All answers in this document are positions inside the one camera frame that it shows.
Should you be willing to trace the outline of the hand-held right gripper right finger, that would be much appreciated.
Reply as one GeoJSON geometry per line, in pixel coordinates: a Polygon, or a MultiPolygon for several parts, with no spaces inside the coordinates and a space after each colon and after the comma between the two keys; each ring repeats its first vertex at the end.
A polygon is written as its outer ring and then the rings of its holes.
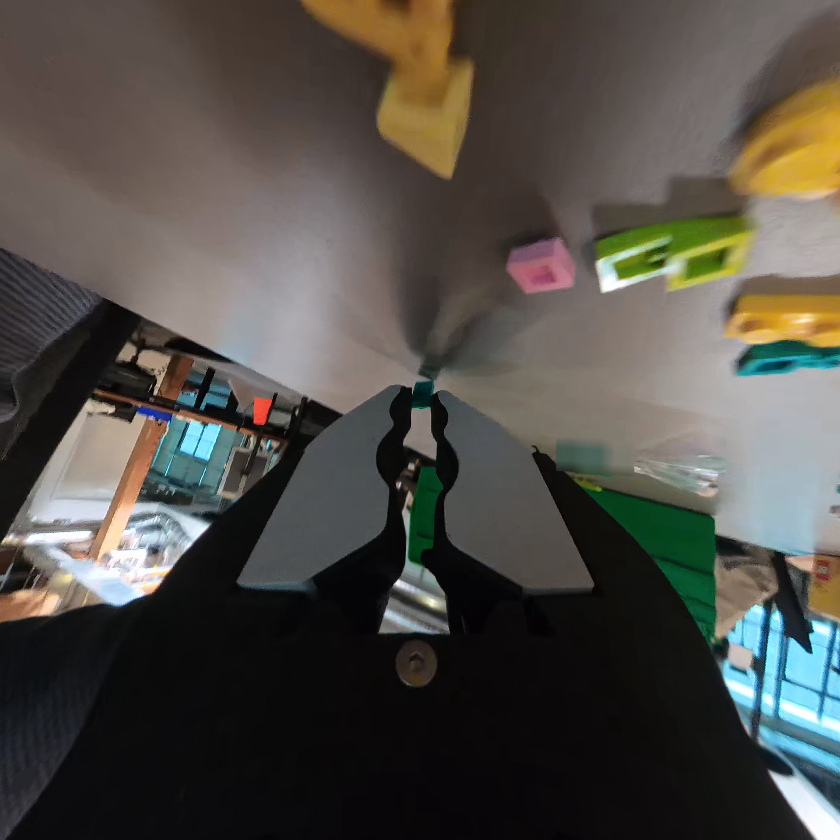
{"type": "Polygon", "coordinates": [[[449,632],[479,634],[501,615],[546,634],[542,607],[590,597],[595,583],[534,454],[450,392],[430,408],[442,489],[423,562],[444,591],[449,632]]]}

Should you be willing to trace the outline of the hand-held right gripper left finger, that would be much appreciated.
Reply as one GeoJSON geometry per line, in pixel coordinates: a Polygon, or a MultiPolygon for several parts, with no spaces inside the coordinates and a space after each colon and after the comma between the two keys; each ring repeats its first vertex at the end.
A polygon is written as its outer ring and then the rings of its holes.
{"type": "Polygon", "coordinates": [[[303,593],[376,632],[403,572],[396,482],[411,390],[390,385],[328,426],[301,455],[237,579],[256,592],[303,593]]]}

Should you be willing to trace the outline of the scattered small lego pieces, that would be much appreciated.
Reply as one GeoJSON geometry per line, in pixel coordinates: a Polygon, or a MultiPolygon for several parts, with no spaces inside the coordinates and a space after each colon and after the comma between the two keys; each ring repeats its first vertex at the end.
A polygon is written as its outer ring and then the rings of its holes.
{"type": "Polygon", "coordinates": [[[362,351],[432,379],[578,366],[606,340],[590,311],[539,302],[501,279],[503,247],[564,237],[584,280],[626,228],[721,226],[769,201],[838,192],[838,2],[769,53],[757,29],[809,2],[499,2],[452,52],[454,2],[304,2],[390,63],[375,114],[384,142],[456,179],[430,217],[432,256],[333,305],[343,364],[362,351]],[[526,362],[553,328],[563,351],[526,362]]]}

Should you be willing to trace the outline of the green plastic bin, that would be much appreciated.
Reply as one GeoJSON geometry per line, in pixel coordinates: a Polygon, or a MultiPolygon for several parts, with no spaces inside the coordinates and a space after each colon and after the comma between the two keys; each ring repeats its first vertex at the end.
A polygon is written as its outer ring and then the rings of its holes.
{"type": "MultiPolygon", "coordinates": [[[[574,481],[618,522],[656,562],[675,588],[704,639],[716,636],[715,522],[707,514],[605,489],[579,476],[574,481]]],[[[408,519],[407,560],[421,566],[433,547],[434,514],[443,489],[435,467],[423,466],[408,519]]]]}

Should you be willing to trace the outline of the clear plastic bag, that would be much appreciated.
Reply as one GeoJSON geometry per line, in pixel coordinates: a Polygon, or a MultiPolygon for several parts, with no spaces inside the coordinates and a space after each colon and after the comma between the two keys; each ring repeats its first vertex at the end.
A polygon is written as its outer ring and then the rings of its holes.
{"type": "Polygon", "coordinates": [[[634,462],[634,473],[694,496],[713,498],[726,472],[724,458],[706,453],[646,452],[634,462]]]}

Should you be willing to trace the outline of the beige cloth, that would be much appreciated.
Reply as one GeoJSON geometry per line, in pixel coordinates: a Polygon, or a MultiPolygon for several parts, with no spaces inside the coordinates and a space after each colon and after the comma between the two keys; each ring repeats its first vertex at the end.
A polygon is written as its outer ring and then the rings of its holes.
{"type": "Polygon", "coordinates": [[[779,582],[770,560],[753,556],[724,556],[715,559],[715,641],[722,640],[747,612],[774,597],[779,582]]]}

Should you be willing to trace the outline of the yellow cardboard box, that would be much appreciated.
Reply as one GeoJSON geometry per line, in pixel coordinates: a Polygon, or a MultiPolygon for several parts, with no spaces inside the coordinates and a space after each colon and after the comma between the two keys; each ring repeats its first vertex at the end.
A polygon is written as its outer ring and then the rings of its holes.
{"type": "Polygon", "coordinates": [[[806,578],[806,604],[814,616],[839,623],[839,556],[809,554],[786,557],[791,569],[806,578]]]}

